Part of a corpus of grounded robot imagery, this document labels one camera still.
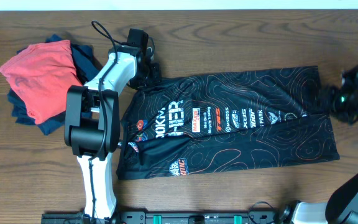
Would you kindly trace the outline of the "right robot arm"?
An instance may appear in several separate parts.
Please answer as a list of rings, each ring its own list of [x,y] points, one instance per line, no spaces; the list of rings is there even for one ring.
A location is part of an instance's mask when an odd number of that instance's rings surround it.
[[[343,71],[341,85],[326,87],[321,104],[337,120],[358,124],[358,65]],[[327,202],[297,201],[287,205],[279,223],[358,223],[358,173],[333,192]]]

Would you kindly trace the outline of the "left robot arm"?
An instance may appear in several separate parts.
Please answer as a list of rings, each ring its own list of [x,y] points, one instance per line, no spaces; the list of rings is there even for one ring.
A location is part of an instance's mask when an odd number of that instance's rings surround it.
[[[143,86],[158,76],[154,47],[122,44],[110,49],[108,61],[84,86],[67,92],[64,140],[81,167],[90,223],[110,221],[117,200],[112,189],[112,156],[119,144],[119,95],[125,86]]]

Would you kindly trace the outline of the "black printed cycling jersey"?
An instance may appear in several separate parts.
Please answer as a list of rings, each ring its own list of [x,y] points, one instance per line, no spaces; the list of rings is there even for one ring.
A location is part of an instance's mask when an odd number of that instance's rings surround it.
[[[339,159],[316,66],[165,79],[122,117],[121,180]]]

